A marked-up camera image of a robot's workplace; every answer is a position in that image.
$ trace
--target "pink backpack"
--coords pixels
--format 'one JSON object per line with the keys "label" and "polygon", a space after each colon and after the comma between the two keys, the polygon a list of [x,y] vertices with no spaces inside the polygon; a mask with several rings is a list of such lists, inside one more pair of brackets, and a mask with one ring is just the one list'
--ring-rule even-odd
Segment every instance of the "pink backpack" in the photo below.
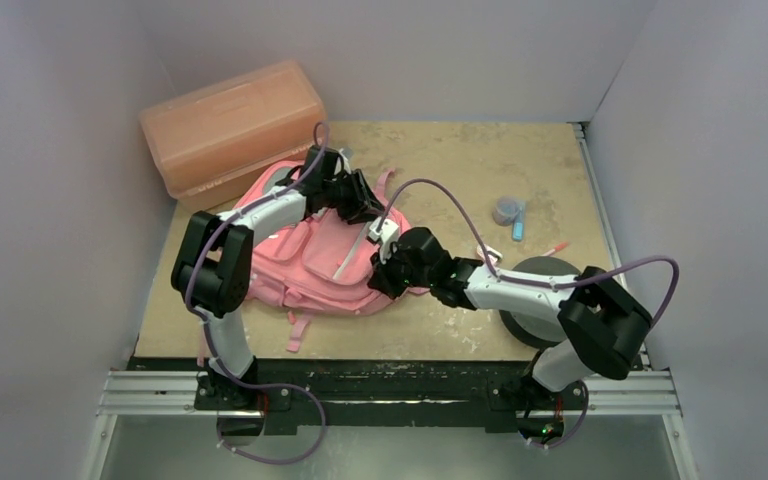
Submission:
{"label": "pink backpack", "polygon": [[[282,161],[264,172],[234,208],[263,196],[300,162]],[[394,172],[385,171],[373,192],[387,205],[384,188]],[[405,216],[395,208],[390,218],[400,231],[410,228]],[[316,312],[369,315],[390,305],[387,295],[372,290],[366,283],[372,277],[370,257],[378,246],[367,240],[369,224],[349,225],[334,209],[317,213],[295,226],[285,227],[254,248],[252,279],[247,298],[257,298],[269,305],[302,310],[294,324],[289,351],[298,351],[301,334]],[[425,289],[413,289],[421,294]]]}

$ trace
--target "white wall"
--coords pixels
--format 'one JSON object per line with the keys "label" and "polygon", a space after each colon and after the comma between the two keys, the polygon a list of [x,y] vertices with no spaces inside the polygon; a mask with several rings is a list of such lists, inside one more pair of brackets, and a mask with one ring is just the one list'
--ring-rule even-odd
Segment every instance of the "white wall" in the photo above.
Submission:
{"label": "white wall", "polygon": [[768,1],[659,2],[589,142],[623,259],[684,269],[650,347],[704,478],[768,478]]}
{"label": "white wall", "polygon": [[124,1],[0,1],[0,478],[74,479],[171,216],[136,113],[171,95]]}
{"label": "white wall", "polygon": [[655,0],[140,0],[179,91],[297,58],[335,119],[589,120]]}

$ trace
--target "orange plastic container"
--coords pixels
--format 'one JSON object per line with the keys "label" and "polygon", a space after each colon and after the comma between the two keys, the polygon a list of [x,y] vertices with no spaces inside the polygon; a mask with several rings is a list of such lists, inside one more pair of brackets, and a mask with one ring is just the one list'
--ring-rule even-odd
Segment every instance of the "orange plastic container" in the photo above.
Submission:
{"label": "orange plastic container", "polygon": [[242,196],[269,165],[302,160],[325,107],[286,61],[140,113],[169,195],[193,210]]}

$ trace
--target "pink pen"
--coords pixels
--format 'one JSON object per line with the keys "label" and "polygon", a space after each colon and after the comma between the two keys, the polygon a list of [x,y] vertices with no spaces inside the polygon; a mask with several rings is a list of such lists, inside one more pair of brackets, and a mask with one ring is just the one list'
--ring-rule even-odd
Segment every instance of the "pink pen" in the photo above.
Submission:
{"label": "pink pen", "polygon": [[549,250],[548,252],[544,253],[543,257],[551,257],[552,255],[560,252],[561,250],[567,248],[567,245],[569,245],[569,242],[560,243],[555,248]]}

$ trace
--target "black round base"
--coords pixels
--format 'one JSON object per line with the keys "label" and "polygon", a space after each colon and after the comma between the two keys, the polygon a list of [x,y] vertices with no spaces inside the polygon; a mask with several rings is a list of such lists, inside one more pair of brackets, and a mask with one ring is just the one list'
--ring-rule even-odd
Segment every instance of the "black round base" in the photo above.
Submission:
{"label": "black round base", "polygon": [[[518,263],[513,270],[515,272],[534,273],[537,275],[578,275],[581,273],[573,265],[555,257],[528,258]],[[511,335],[529,347],[542,349],[554,347],[560,343],[559,341],[547,340],[532,335],[517,322],[511,312],[500,310],[499,316],[502,317],[502,323],[505,325],[505,328],[511,332]]]}

